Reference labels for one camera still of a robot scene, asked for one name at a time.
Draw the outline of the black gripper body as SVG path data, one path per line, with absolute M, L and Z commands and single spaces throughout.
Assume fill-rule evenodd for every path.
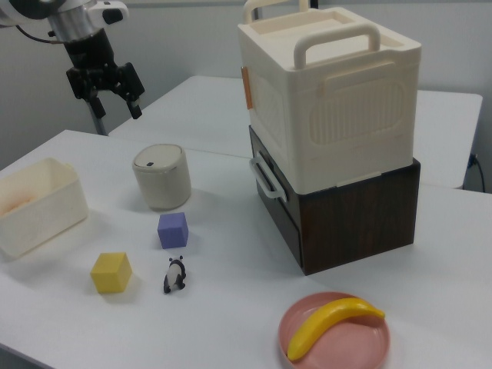
M 74 96 L 90 99 L 97 91 L 117 92 L 114 52 L 104 29 L 73 42 L 64 43 L 73 64 L 66 72 Z

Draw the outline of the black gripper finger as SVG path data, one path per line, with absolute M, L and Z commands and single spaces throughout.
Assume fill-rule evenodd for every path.
M 140 97 L 145 92 L 138 73 L 132 63 L 117 68 L 118 95 L 122 97 L 128 106 L 131 117 L 138 119 L 142 116 Z
M 98 97 L 97 91 L 90 91 L 85 96 L 85 101 L 88 103 L 88 106 L 91 108 L 91 111 L 96 118 L 103 118 L 106 115 L 106 111 Z

